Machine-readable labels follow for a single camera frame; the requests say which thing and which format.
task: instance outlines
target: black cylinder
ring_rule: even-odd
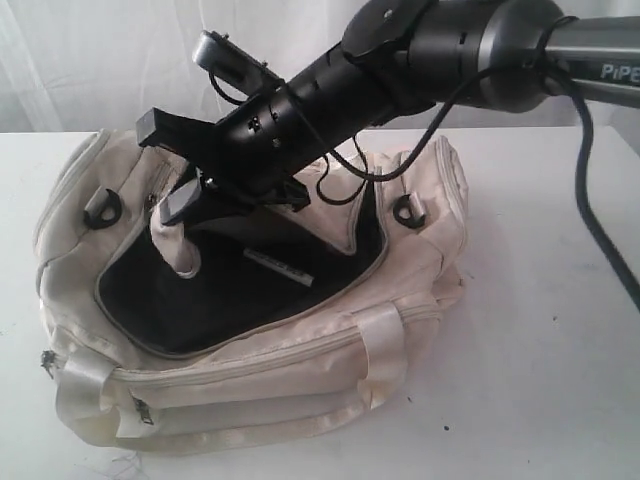
[[[340,44],[289,83],[306,117],[335,147],[393,110],[385,92],[349,63]],[[263,195],[325,153],[284,88],[258,95],[216,126],[220,174]]]

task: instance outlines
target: white table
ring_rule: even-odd
[[[394,151],[420,133],[361,140]],[[323,437],[178,459],[92,448],[56,419],[38,366],[31,231],[86,134],[0,135],[0,478],[640,478],[640,315],[575,207],[580,130],[443,133],[471,187],[469,289],[406,387]],[[597,132],[590,178],[597,212],[640,272],[640,158],[612,128]]]

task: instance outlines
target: white bag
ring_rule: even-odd
[[[367,155],[378,173],[406,156]],[[167,195],[185,168],[177,156],[138,148],[134,133],[105,131],[79,147],[57,181],[35,251],[50,338],[43,366],[56,380],[65,425],[97,446],[195,453],[318,435],[388,400],[463,292],[454,261],[466,241],[467,185],[448,141],[431,144],[402,178],[375,185],[381,253],[346,289],[291,318],[171,356],[132,339],[105,308],[98,284],[148,232],[151,201]],[[363,195],[344,207],[326,205],[315,196],[320,174],[314,164],[298,176],[309,186],[310,207],[277,211],[353,255]],[[324,189],[344,198],[359,182],[338,168]],[[83,211],[105,189],[117,193],[121,215],[91,230]],[[419,230],[392,212],[408,194],[428,214]]]

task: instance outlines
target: white backdrop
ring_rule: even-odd
[[[0,0],[0,131],[128,129],[153,106],[215,120],[230,107],[190,60],[203,28],[229,33],[291,78],[340,40],[365,1]],[[582,17],[640,14],[639,0],[557,1]],[[608,124],[614,109],[594,114]],[[422,127],[430,115],[390,126]],[[554,99],[525,115],[458,108],[447,125],[574,122]]]

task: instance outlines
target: bag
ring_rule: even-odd
[[[367,160],[381,173],[407,155]],[[96,446],[197,453],[318,435],[385,403],[463,293],[467,185],[448,141],[343,207],[316,197],[310,166],[311,206],[258,215],[282,238],[259,238],[260,218],[235,236],[163,231],[153,207],[185,169],[103,131],[56,182],[35,251],[61,421]],[[323,189],[359,183],[334,168]],[[411,205],[424,226],[401,224]]]

